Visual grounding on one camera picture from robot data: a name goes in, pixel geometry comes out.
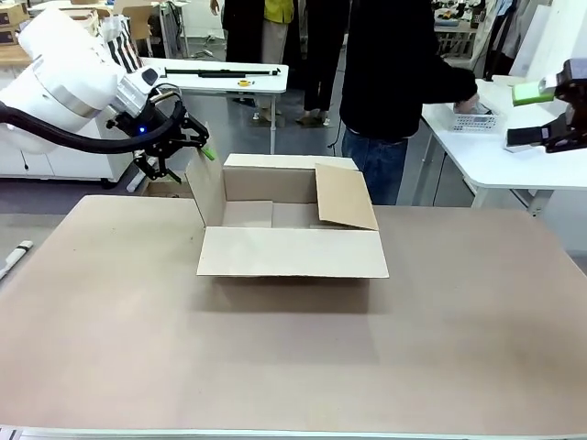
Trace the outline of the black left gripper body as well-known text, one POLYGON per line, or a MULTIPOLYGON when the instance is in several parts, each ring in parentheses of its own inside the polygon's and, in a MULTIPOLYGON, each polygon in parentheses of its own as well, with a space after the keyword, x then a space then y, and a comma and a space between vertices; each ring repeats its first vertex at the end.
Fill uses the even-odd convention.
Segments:
POLYGON ((127 136, 117 140, 110 148, 112 153, 128 153, 145 150, 155 156, 169 158, 182 148, 191 148, 193 140, 183 133, 183 122, 187 110, 180 98, 174 101, 172 112, 164 114, 159 107, 148 101, 138 116, 128 112, 106 120, 108 130, 116 129, 127 136))

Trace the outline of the person left hand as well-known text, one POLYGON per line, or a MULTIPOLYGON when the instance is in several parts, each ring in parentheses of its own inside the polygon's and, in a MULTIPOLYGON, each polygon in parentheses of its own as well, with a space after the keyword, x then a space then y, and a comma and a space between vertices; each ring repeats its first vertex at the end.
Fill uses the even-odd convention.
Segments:
POLYGON ((453 111, 455 114, 469 114, 475 109, 476 104, 479 102, 479 95, 476 93, 467 100, 459 101, 453 105, 453 111))

